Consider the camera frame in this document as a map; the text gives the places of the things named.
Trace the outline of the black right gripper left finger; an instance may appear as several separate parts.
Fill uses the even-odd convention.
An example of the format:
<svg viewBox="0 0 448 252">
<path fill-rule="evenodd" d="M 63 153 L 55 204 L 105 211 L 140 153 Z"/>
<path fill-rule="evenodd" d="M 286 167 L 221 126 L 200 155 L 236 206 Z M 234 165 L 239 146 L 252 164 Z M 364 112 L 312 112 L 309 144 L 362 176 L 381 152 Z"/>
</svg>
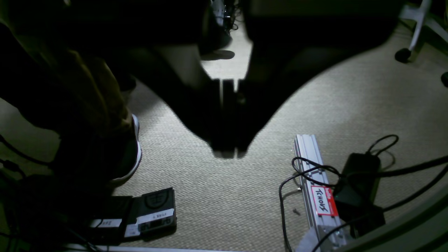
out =
<svg viewBox="0 0 448 252">
<path fill-rule="evenodd" d="M 214 155 L 231 158 L 222 120 L 222 86 L 201 64 L 200 47 L 222 31 L 208 0 L 128 0 L 120 20 L 130 33 L 120 65 L 163 99 Z"/>
</svg>

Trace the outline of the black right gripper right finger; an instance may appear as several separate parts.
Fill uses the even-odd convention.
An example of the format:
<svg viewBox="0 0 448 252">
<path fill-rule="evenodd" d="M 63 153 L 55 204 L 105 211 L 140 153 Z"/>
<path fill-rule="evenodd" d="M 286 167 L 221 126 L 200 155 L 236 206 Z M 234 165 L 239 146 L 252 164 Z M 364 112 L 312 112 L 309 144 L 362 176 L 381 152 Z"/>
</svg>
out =
<svg viewBox="0 0 448 252">
<path fill-rule="evenodd" d="M 404 5 L 404 0 L 240 1 L 253 48 L 236 95 L 237 156 L 245 156 L 257 133 L 302 85 L 383 44 Z"/>
</svg>

